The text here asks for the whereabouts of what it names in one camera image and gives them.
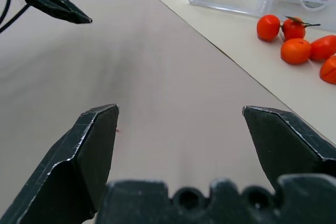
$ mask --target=orange tomato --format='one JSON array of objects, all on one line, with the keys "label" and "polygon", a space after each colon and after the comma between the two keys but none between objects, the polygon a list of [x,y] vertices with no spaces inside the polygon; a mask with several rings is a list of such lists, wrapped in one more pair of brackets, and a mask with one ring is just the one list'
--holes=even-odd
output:
[{"label": "orange tomato", "polygon": [[320,78],[331,84],[336,84],[336,56],[325,61],[321,70]]},{"label": "orange tomato", "polygon": [[286,41],[289,39],[303,39],[306,35],[306,26],[305,24],[296,22],[294,20],[286,19],[282,25],[282,32]]},{"label": "orange tomato", "polygon": [[301,64],[308,61],[311,45],[304,39],[287,40],[281,47],[281,58],[289,64]]},{"label": "orange tomato", "polygon": [[258,37],[265,41],[274,40],[280,31],[280,20],[274,15],[262,17],[257,24]]},{"label": "orange tomato", "polygon": [[318,40],[315,40],[311,44],[311,56],[312,60],[326,60],[329,57],[336,54],[336,36],[329,35]]}]

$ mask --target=black cable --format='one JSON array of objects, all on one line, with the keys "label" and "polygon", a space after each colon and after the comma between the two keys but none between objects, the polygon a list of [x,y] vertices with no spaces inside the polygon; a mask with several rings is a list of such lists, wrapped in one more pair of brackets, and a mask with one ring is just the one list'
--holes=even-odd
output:
[{"label": "black cable", "polygon": [[0,24],[4,21],[6,15],[7,15],[7,13],[8,13],[9,7],[10,7],[10,5],[11,5],[11,1],[12,1],[12,0],[7,0],[7,2],[6,2],[4,11],[2,12],[1,17],[0,17]]},{"label": "black cable", "polygon": [[0,28],[0,34],[6,30],[12,23],[14,23],[27,9],[30,5],[25,5],[10,21],[8,21],[3,27]]}]

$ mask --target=white table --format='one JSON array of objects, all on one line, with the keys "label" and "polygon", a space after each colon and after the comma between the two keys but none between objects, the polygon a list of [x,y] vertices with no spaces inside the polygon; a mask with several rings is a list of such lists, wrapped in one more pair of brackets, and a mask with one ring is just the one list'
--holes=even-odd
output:
[{"label": "white table", "polygon": [[[191,6],[188,0],[161,1],[322,135],[336,143],[336,86],[320,80],[320,63],[290,66],[283,62],[280,59],[281,40],[273,44],[261,42],[256,36],[256,18]],[[314,41],[328,34],[330,32],[307,29],[306,39]]]}]

